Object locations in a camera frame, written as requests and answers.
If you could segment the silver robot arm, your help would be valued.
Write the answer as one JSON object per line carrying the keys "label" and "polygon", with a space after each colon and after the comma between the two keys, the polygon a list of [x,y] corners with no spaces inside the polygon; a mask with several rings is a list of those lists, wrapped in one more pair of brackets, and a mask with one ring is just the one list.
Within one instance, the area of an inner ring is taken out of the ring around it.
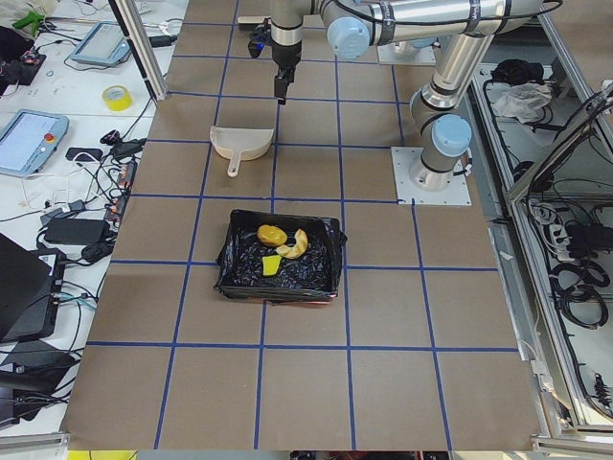
{"label": "silver robot arm", "polygon": [[371,46],[449,39],[410,107],[423,150],[409,174],[427,192],[444,190],[467,152],[471,129],[454,110],[489,44],[542,11],[540,1],[324,1],[319,7],[329,45],[343,59]]}
{"label": "silver robot arm", "polygon": [[270,2],[270,36],[272,58],[278,66],[274,79],[274,96],[279,105],[286,104],[289,85],[294,82],[302,58],[303,19],[309,13],[303,1]]}

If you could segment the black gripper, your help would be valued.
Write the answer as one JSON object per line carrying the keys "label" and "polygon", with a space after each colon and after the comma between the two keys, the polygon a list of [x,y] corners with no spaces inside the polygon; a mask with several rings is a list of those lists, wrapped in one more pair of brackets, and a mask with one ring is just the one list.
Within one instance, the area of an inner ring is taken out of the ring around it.
{"label": "black gripper", "polygon": [[288,86],[294,82],[296,67],[301,57],[301,42],[289,46],[272,43],[272,58],[278,65],[278,72],[274,79],[274,96],[279,105],[286,104]]}

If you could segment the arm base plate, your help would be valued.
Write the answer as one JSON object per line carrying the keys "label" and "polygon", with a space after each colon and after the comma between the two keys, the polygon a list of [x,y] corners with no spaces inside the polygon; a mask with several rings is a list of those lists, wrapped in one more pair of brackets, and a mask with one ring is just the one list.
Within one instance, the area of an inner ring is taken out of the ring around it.
{"label": "arm base plate", "polygon": [[435,66],[436,58],[431,43],[415,46],[405,41],[377,48],[378,63],[382,65]]}
{"label": "arm base plate", "polygon": [[401,205],[471,205],[465,165],[458,159],[451,172],[432,172],[421,162],[422,148],[392,147],[397,203]]}

